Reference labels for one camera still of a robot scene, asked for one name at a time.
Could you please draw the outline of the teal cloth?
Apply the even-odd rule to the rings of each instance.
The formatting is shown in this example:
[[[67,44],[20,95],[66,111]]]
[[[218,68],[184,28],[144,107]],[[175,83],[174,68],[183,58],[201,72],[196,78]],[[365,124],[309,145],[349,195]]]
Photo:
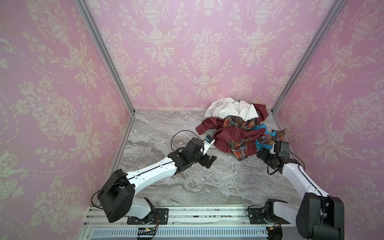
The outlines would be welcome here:
[[[277,137],[277,131],[276,130],[269,131],[265,124],[255,126],[253,128],[253,130],[254,131],[261,130],[262,131],[262,136],[259,137],[255,141],[255,145],[256,145],[257,150],[261,150],[262,148],[266,148],[269,151],[271,151],[274,148],[274,144],[275,144],[276,137]]]

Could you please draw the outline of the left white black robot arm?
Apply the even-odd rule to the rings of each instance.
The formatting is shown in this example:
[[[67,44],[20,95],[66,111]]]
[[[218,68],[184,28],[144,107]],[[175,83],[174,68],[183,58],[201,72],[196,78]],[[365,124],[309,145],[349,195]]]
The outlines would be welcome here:
[[[215,143],[211,136],[203,140],[192,138],[185,147],[178,148],[159,162],[132,172],[121,169],[114,171],[97,192],[108,222],[114,223],[123,217],[130,217],[144,224],[155,220],[156,208],[148,198],[139,199],[136,195],[152,184],[177,175],[193,164],[210,168],[217,159],[207,151]]]

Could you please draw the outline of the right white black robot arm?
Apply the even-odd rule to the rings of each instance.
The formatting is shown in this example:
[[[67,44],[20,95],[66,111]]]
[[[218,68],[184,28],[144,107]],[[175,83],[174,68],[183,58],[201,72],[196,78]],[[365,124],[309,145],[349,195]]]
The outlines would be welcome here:
[[[332,197],[305,172],[297,159],[291,158],[288,142],[277,141],[272,153],[267,148],[258,150],[257,157],[268,169],[282,174],[293,185],[301,198],[298,207],[287,202],[268,199],[264,219],[268,223],[284,220],[295,226],[301,237],[308,240],[343,240],[345,238],[345,207],[340,198]]]

